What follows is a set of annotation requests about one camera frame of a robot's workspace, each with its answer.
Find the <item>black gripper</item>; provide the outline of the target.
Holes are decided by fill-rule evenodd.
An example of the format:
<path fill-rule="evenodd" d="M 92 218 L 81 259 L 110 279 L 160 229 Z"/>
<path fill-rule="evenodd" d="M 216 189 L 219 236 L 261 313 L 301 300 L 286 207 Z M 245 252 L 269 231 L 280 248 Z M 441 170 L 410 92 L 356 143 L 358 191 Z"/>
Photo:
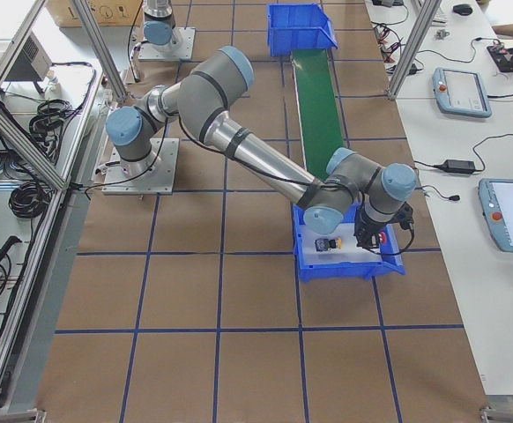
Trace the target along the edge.
<path fill-rule="evenodd" d="M 365 209 L 358 209 L 354 218 L 354 236 L 357 246 L 364 249 L 378 249 L 380 235 L 385 224 L 371 219 Z"/>

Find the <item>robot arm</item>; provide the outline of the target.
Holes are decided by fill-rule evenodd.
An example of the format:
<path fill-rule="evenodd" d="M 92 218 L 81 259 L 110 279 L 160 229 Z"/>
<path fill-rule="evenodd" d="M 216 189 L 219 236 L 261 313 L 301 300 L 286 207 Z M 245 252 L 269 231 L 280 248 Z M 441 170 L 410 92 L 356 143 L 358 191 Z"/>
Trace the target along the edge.
<path fill-rule="evenodd" d="M 211 152 L 239 163 L 303 211 L 304 223 L 317 234 L 332 234 L 353 204 L 357 245 L 373 250 L 379 233 L 398 223 L 412 232 L 413 209 L 407 203 L 417 177 L 405 164 L 387 167 L 341 147 L 331 156 L 326 180 L 280 154 L 229 114 L 254 82 L 249 59 L 233 46 L 220 48 L 181 82 L 157 85 L 134 105 L 118 108 L 106 131 L 124 164 L 153 168 L 151 138 L 169 122 Z"/>
<path fill-rule="evenodd" d="M 170 0 L 145 0 L 142 5 L 144 39 L 132 49 L 130 57 L 140 53 L 144 45 L 150 46 L 162 61 L 177 61 L 178 49 L 182 45 L 182 35 L 176 27 L 175 16 Z"/>

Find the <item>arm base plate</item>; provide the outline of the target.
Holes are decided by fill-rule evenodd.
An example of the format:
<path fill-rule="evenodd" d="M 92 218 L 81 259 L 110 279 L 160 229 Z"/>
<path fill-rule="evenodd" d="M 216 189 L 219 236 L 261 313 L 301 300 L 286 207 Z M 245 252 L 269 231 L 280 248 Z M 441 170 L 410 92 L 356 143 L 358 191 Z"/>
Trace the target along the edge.
<path fill-rule="evenodd" d="M 145 43 L 141 45 L 141 62 L 188 62 L 193 53 L 195 27 L 144 26 Z"/>
<path fill-rule="evenodd" d="M 175 170 L 179 152 L 179 139 L 165 137 L 150 139 L 152 149 L 143 160 L 129 162 L 120 158 L 112 148 L 101 192 L 106 196 L 172 195 L 175 183 Z"/>

